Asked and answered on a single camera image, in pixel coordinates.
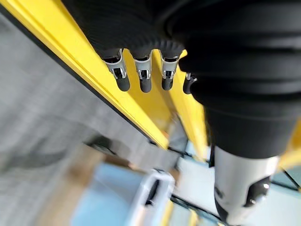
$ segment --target gray carpet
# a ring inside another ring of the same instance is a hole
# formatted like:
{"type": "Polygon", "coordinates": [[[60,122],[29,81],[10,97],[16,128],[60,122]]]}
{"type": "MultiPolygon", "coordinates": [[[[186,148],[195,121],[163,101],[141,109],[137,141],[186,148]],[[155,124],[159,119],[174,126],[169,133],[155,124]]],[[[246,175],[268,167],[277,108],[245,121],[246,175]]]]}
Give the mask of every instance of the gray carpet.
{"type": "Polygon", "coordinates": [[[32,225],[72,155],[95,134],[142,168],[168,168],[153,145],[0,15],[0,226],[32,225]]]}

